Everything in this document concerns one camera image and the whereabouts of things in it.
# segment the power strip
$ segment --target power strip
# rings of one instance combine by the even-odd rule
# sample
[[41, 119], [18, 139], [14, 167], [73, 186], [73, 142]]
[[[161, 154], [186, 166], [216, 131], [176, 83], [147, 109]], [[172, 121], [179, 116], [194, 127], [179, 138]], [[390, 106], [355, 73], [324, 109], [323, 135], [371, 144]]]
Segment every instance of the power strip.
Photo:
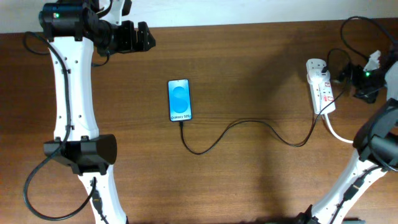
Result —
[[[310, 84], [313, 110], [315, 114], [324, 109], [333, 100], [331, 91], [330, 72], [327, 70], [326, 62], [322, 59], [310, 59], [306, 63], [307, 80]], [[328, 114], [336, 109], [333, 102], [330, 106], [322, 111], [322, 114]]]

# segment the smartphone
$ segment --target smartphone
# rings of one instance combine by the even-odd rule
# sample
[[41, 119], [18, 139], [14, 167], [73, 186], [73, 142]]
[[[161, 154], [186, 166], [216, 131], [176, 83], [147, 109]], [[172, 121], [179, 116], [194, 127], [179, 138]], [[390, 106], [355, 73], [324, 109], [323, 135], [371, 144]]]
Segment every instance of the smartphone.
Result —
[[191, 96], [187, 79], [169, 81], [169, 108], [171, 121], [192, 119]]

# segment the white power strip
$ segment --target white power strip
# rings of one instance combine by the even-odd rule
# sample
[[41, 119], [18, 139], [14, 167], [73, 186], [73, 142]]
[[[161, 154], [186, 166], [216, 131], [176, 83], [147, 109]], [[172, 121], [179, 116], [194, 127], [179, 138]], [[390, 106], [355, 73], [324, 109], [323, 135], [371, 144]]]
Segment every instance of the white power strip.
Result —
[[[313, 110], [315, 114], [324, 109], [333, 100], [333, 93], [330, 84], [330, 72], [324, 71], [326, 62], [322, 59], [310, 59], [307, 61], [307, 80], [310, 84]], [[322, 114], [331, 113], [336, 109], [333, 102], [330, 106], [322, 111]]]

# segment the brown wooden surface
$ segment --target brown wooden surface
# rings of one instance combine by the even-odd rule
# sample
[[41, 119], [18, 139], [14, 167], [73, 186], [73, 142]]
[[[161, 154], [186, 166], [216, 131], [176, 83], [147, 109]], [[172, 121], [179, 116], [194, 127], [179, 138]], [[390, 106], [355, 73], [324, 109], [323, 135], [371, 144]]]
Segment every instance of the brown wooden surface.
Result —
[[[381, 20], [396, 37], [395, 19]], [[320, 200], [345, 168], [353, 148], [321, 122], [307, 145], [292, 148], [263, 126], [231, 130], [205, 156], [182, 146], [169, 121], [167, 81], [189, 78], [193, 117], [188, 144], [208, 147], [238, 118], [264, 118], [283, 138], [301, 141], [313, 118], [305, 62], [343, 47], [341, 21], [151, 29], [157, 47], [114, 55], [92, 69], [93, 103], [101, 133], [118, 140], [115, 181], [132, 223], [237, 223], [259, 217], [294, 217]], [[355, 21], [347, 39], [370, 54], [389, 46], [373, 27]], [[55, 87], [50, 57], [24, 50], [20, 34], [0, 35], [0, 223], [49, 223], [25, 208], [22, 186], [53, 138]], [[350, 52], [354, 62], [364, 63]], [[95, 56], [95, 61], [103, 60]], [[336, 53], [332, 62], [343, 65]], [[335, 95], [341, 86], [333, 85]], [[331, 122], [353, 139], [385, 102], [368, 105], [345, 94]], [[349, 212], [368, 223], [398, 223], [398, 178], [377, 181]], [[33, 179], [29, 198], [44, 214], [64, 215], [86, 197], [76, 175], [50, 162]], [[62, 223], [94, 223], [90, 206]]]

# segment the white power cord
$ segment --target white power cord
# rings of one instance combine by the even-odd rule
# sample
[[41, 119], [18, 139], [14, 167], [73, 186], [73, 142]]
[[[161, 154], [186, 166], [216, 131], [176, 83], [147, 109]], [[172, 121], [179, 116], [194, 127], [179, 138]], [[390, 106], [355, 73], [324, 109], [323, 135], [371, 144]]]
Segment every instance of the white power cord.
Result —
[[342, 137], [340, 137], [338, 134], [335, 133], [335, 131], [334, 131], [333, 128], [331, 127], [328, 114], [324, 114], [323, 117], [325, 118], [326, 123], [328, 124], [328, 127], [329, 127], [330, 132], [331, 132], [337, 139], [339, 139], [340, 141], [343, 141], [343, 142], [350, 143], [350, 144], [354, 143], [354, 141], [351, 141], [351, 140], [347, 140], [347, 139], [345, 139], [345, 138], [342, 138]]

